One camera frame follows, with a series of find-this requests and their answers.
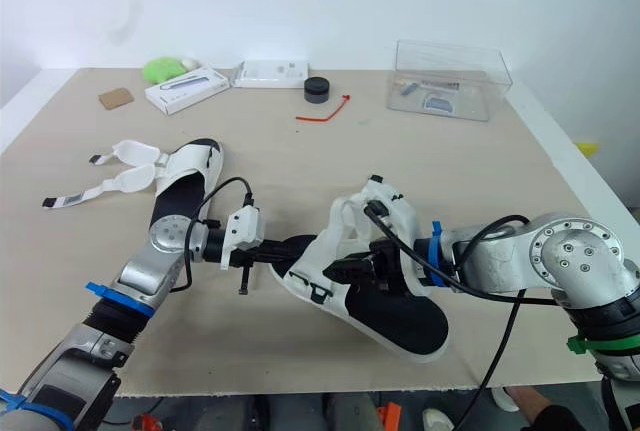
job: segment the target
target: clear plastic box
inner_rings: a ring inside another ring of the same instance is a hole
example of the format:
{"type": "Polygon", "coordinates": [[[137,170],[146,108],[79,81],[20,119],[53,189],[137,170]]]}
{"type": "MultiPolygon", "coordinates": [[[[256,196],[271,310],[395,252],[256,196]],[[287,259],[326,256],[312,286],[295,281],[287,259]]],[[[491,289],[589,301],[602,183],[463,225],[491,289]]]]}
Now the clear plastic box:
{"type": "Polygon", "coordinates": [[[488,121],[511,84],[499,51],[400,40],[387,106],[488,121]]]}

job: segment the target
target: blue cable tie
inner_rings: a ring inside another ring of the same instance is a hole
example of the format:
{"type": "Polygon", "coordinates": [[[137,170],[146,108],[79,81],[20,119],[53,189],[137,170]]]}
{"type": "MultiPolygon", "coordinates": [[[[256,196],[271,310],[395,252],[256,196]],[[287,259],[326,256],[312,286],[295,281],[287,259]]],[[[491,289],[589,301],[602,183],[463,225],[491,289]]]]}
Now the blue cable tie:
{"type": "MultiPolygon", "coordinates": [[[[433,232],[431,233],[431,240],[429,241],[429,252],[427,255],[427,261],[429,264],[437,269],[440,269],[440,235],[442,234],[442,226],[440,221],[432,221],[433,232]]],[[[447,284],[436,273],[431,273],[431,280],[433,284],[441,288],[446,288],[447,284]]]]}
{"type": "Polygon", "coordinates": [[[96,295],[101,298],[110,299],[111,301],[115,301],[116,303],[120,303],[128,308],[135,309],[136,311],[141,312],[147,317],[152,317],[156,312],[148,304],[141,303],[140,301],[136,301],[131,296],[127,296],[126,294],[122,294],[115,289],[111,289],[103,284],[97,284],[92,281],[89,281],[85,288],[93,291],[96,295]]]}
{"type": "Polygon", "coordinates": [[[7,413],[15,409],[24,409],[26,411],[33,411],[34,413],[42,414],[48,418],[53,418],[56,421],[62,423],[67,431],[74,431],[73,420],[67,413],[63,413],[59,409],[45,406],[44,404],[29,403],[27,398],[21,394],[11,394],[4,389],[0,388],[0,399],[7,402],[7,408],[2,413],[7,413]]]}

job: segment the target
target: red cable tie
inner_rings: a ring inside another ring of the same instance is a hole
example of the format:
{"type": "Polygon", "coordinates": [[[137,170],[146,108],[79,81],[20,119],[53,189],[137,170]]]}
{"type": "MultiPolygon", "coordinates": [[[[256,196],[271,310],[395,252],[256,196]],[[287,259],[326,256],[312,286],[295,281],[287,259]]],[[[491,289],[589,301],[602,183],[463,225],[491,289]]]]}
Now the red cable tie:
{"type": "Polygon", "coordinates": [[[314,123],[326,123],[327,121],[329,121],[331,118],[333,118],[336,114],[340,112],[340,110],[344,107],[344,105],[347,104],[347,101],[351,99],[351,95],[343,94],[342,99],[343,101],[340,104],[340,106],[338,106],[338,108],[326,118],[311,118],[309,116],[296,116],[296,119],[299,119],[300,121],[312,121],[314,123]]]}

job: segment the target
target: yellow object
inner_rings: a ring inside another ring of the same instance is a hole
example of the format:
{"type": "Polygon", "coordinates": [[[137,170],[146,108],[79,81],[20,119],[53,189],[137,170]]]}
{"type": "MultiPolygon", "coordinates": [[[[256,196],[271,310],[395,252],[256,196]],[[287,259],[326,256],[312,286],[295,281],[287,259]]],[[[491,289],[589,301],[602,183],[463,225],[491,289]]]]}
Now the yellow object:
{"type": "Polygon", "coordinates": [[[578,149],[582,151],[587,158],[590,158],[598,152],[600,145],[598,143],[575,143],[578,149]]]}

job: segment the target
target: black round container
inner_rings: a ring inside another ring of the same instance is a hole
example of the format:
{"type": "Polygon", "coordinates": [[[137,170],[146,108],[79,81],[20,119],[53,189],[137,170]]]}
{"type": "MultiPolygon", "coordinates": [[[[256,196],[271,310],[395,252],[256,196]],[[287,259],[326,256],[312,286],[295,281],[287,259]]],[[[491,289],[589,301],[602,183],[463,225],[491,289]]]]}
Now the black round container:
{"type": "Polygon", "coordinates": [[[324,103],[329,99],[329,81],[320,77],[307,79],[304,82],[304,99],[314,104],[324,103]]]}

